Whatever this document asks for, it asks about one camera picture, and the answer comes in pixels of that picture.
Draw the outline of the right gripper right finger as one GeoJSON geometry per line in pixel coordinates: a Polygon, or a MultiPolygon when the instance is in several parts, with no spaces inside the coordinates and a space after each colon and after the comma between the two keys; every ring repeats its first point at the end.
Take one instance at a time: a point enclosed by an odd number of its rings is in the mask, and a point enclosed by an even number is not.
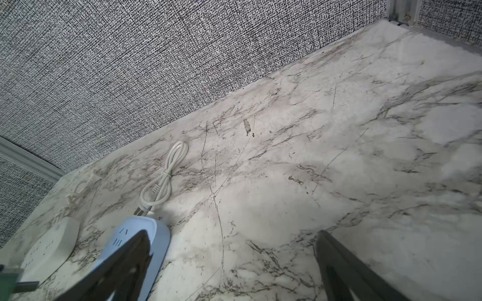
{"type": "Polygon", "coordinates": [[[326,231],[317,234],[315,257],[328,300],[407,300],[326,231]]]}

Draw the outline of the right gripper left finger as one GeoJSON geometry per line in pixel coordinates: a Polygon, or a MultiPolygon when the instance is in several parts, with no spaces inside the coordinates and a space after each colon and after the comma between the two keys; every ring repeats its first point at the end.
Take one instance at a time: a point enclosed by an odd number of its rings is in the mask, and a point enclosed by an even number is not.
{"type": "Polygon", "coordinates": [[[152,256],[142,230],[57,300],[138,300],[152,256]]]}

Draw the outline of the blue square power strip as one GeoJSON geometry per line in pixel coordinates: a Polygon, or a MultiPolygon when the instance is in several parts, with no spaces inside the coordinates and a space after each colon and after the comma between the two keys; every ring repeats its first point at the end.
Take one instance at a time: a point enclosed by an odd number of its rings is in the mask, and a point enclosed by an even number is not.
{"type": "Polygon", "coordinates": [[[121,223],[107,241],[100,257],[94,263],[93,272],[103,261],[115,253],[138,232],[145,230],[150,243],[151,262],[144,278],[138,300],[147,300],[168,251],[171,234],[162,222],[144,216],[133,216],[121,223]]]}

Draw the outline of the green adapter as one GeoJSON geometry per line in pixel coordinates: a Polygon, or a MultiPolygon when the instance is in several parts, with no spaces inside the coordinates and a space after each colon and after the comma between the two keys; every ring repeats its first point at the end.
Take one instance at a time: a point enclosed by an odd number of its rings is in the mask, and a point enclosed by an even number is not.
{"type": "Polygon", "coordinates": [[[1,301],[9,301],[16,293],[35,291],[39,281],[21,281],[24,270],[1,265],[1,301]]]}

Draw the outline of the white square power strip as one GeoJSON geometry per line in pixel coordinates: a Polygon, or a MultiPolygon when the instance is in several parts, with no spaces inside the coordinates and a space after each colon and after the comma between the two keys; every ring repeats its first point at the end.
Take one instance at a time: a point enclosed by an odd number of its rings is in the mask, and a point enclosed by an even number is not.
{"type": "Polygon", "coordinates": [[[26,254],[21,281],[43,283],[55,273],[74,250],[79,229],[80,222],[70,217],[54,224],[26,254]]]}

